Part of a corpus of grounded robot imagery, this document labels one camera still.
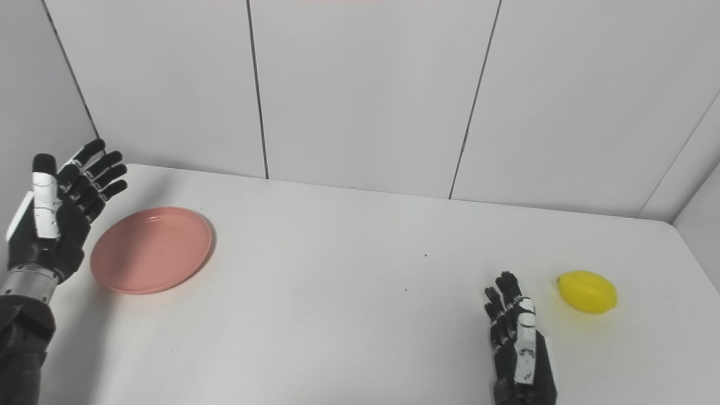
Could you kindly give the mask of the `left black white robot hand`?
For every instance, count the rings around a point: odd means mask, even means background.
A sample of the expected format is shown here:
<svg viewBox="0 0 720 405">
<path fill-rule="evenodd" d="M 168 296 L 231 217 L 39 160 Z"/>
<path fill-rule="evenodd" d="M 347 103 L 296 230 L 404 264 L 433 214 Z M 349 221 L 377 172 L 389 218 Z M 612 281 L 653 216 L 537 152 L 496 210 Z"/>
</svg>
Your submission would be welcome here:
<svg viewBox="0 0 720 405">
<path fill-rule="evenodd" d="M 8 270 L 38 267 L 62 283 L 79 269 L 92 223 L 128 188 L 123 154 L 105 146 L 95 139 L 62 166 L 54 155 L 36 154 L 33 186 L 7 231 Z"/>
</svg>

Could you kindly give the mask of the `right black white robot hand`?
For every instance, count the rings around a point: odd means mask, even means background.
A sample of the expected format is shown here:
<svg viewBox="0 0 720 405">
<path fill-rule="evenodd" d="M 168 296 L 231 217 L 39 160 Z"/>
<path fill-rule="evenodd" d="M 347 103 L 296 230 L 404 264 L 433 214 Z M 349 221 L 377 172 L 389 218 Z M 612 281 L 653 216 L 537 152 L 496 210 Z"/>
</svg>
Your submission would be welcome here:
<svg viewBox="0 0 720 405">
<path fill-rule="evenodd" d="M 555 404 L 557 389 L 547 339 L 537 314 L 512 272 L 503 271 L 487 287 L 484 305 L 493 349 L 495 404 Z"/>
</svg>

